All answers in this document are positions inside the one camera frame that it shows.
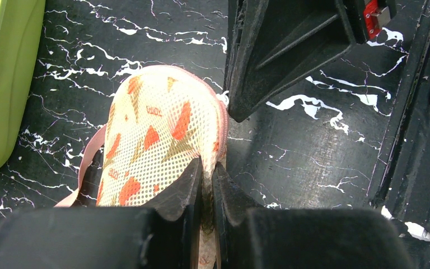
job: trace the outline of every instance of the black marble surface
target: black marble surface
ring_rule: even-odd
[[[430,27],[430,1],[397,4],[397,17],[376,40],[243,123],[231,121],[227,170],[257,201],[270,208],[370,206],[401,82],[414,75],[404,72],[413,40]],[[0,169],[0,222],[20,208],[51,207],[76,188],[85,144],[106,123],[119,84],[138,68],[180,66],[223,93],[226,14],[226,1],[214,0],[47,1],[21,132]],[[99,165],[87,173],[84,206],[96,201]]]

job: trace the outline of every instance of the green plastic bin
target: green plastic bin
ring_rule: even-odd
[[[44,10],[45,0],[0,0],[0,167],[17,140]]]

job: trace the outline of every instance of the pink strap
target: pink strap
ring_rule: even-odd
[[[80,163],[80,170],[78,172],[78,188],[73,191],[69,196],[65,197],[63,200],[58,202],[55,207],[70,207],[75,203],[78,194],[80,193],[81,185],[83,182],[83,177],[85,177],[85,172],[88,166],[90,166],[93,161],[93,157],[95,157],[96,152],[101,148],[105,143],[105,132],[106,132],[106,124],[99,129],[95,135],[91,138],[88,145],[83,152],[82,162]]]

